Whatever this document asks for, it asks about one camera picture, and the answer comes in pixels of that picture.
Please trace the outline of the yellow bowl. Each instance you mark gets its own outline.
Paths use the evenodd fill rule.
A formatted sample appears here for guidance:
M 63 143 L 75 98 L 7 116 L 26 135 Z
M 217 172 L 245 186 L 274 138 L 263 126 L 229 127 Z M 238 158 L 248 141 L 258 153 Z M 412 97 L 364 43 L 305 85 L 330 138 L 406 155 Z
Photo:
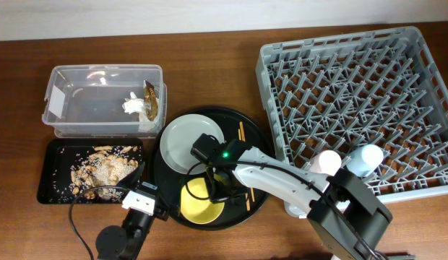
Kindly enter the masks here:
M 181 189 L 180 213 L 190 222 L 205 225 L 216 220 L 224 210 L 225 203 L 212 203 L 210 200 L 195 199 L 208 197 L 207 185 L 204 178 L 194 178 Z

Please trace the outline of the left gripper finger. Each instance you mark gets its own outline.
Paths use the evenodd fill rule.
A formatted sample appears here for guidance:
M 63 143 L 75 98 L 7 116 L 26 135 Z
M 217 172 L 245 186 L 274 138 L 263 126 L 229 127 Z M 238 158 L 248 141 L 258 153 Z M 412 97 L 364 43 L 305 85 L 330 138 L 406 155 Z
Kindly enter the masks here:
M 138 167 L 128 174 L 126 177 L 122 178 L 117 186 L 125 189 L 135 189 L 138 183 L 142 180 L 142 174 L 144 173 L 145 162 L 141 162 Z
M 179 217 L 181 214 L 181 188 L 173 188 L 166 193 L 166 196 L 170 210 Z

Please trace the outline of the grey plate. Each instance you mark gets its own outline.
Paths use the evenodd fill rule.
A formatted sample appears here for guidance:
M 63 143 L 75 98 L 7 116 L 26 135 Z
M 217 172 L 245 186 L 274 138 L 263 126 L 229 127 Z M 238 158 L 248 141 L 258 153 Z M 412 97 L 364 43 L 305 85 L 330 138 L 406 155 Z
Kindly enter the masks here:
M 199 161 L 191 155 L 193 143 L 201 134 L 210 134 L 222 143 L 221 128 L 211 119 L 199 114 L 186 114 L 170 122 L 160 138 L 160 153 L 165 163 L 180 174 Z

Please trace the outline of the gold snack wrapper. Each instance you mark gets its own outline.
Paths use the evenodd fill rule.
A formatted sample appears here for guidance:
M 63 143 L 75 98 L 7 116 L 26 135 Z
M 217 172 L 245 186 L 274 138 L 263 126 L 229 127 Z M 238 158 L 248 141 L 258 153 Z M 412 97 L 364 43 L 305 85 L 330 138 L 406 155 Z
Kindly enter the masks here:
M 156 99 L 155 88 L 147 80 L 144 81 L 144 84 L 147 118 L 149 121 L 154 121 L 158 115 L 158 101 Z

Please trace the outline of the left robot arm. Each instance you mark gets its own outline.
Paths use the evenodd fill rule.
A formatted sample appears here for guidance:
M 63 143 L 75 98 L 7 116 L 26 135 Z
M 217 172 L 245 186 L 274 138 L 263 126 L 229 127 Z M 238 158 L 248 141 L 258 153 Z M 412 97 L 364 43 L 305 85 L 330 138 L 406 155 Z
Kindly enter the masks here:
M 178 213 L 167 204 L 154 180 L 152 163 L 142 163 L 117 185 L 125 189 L 122 207 L 128 213 L 120 226 L 101 230 L 96 238 L 98 259 L 136 259 L 155 220 L 167 221 Z

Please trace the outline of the pink cup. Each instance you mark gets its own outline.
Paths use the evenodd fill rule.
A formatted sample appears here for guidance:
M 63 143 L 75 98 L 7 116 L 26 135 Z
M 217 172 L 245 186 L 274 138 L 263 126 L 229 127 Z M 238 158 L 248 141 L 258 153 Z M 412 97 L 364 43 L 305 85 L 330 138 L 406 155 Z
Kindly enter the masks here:
M 325 150 L 310 160 L 309 171 L 334 176 L 342 165 L 341 157 L 333 150 Z

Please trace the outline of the food scraps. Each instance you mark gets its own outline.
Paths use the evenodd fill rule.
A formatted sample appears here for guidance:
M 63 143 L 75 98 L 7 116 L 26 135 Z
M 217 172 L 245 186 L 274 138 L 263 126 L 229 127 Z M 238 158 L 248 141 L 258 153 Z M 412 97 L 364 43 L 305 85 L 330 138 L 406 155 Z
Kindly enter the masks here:
M 58 149 L 56 166 L 51 174 L 49 202 L 70 203 L 83 191 L 91 191 L 82 200 L 119 202 L 122 193 L 112 187 L 133 173 L 142 161 L 140 146 L 81 146 Z

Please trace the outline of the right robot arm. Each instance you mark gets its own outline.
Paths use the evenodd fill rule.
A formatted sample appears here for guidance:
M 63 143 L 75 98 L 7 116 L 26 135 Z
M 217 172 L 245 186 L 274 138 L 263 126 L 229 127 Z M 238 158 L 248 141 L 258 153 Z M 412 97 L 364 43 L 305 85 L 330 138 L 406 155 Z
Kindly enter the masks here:
M 385 259 L 376 249 L 391 212 L 356 175 L 313 173 L 280 162 L 247 142 L 201 134 L 190 153 L 205 166 L 208 196 L 224 202 L 258 189 L 302 209 L 323 244 L 340 259 Z

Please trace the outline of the blue cup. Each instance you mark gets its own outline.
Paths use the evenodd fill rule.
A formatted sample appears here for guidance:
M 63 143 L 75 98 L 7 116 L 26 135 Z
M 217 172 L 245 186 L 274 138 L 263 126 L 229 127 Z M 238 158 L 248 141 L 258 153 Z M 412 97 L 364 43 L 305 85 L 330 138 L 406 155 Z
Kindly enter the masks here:
M 350 161 L 345 167 L 359 178 L 364 178 L 378 168 L 384 159 L 384 154 L 375 144 L 367 144 L 352 151 L 349 157 Z

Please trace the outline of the white napkin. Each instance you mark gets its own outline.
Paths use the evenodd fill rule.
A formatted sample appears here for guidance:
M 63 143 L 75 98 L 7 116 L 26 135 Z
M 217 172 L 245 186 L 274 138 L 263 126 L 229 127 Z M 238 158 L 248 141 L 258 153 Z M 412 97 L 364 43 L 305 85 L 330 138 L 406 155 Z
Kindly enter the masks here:
M 147 118 L 145 98 L 139 98 L 134 92 L 130 92 L 129 98 L 125 98 L 122 108 L 125 113 L 137 119 L 139 122 L 138 132 L 148 132 L 155 127 L 156 118 L 154 121 L 149 121 Z

